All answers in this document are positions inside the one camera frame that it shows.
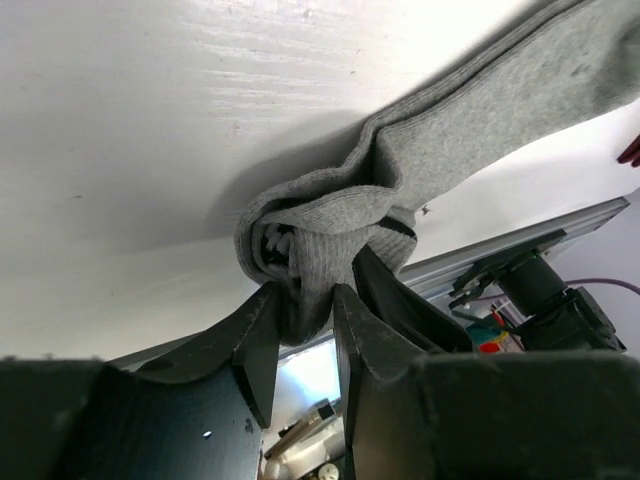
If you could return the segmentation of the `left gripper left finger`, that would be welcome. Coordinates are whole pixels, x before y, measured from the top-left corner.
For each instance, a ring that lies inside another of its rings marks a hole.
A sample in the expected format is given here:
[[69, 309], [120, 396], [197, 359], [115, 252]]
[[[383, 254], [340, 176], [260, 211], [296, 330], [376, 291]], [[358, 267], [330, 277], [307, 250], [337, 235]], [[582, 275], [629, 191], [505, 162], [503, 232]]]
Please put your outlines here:
[[280, 288], [136, 371], [1, 363], [5, 479], [252, 479], [270, 425]]

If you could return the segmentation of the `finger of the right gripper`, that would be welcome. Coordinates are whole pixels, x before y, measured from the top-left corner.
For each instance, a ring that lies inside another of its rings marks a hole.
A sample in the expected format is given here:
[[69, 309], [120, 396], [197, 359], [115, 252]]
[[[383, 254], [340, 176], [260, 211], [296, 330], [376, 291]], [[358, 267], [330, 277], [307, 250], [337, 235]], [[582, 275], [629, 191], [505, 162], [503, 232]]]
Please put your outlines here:
[[352, 268], [367, 308], [405, 339], [430, 354], [473, 351], [466, 331], [399, 281], [369, 246], [356, 255]]

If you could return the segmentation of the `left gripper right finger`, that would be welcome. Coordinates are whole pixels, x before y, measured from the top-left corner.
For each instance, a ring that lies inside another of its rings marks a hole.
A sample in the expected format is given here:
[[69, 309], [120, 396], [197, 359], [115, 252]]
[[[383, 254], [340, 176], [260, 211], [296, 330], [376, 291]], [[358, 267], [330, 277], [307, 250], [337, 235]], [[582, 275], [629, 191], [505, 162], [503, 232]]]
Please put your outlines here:
[[635, 479], [639, 365], [606, 351], [430, 355], [347, 285], [334, 331], [350, 479]]

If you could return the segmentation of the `grey striped sock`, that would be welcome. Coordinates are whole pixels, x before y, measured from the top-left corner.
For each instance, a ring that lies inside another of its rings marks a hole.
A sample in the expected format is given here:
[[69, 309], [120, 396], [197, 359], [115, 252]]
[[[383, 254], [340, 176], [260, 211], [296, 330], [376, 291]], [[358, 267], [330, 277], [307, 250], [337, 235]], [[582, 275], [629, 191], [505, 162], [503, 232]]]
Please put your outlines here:
[[241, 217], [239, 264], [285, 285], [281, 341], [311, 340], [332, 290], [371, 248], [397, 272], [413, 253], [417, 211], [533, 141], [639, 94], [635, 1], [541, 1], [436, 82], [372, 115], [344, 162], [260, 193]]

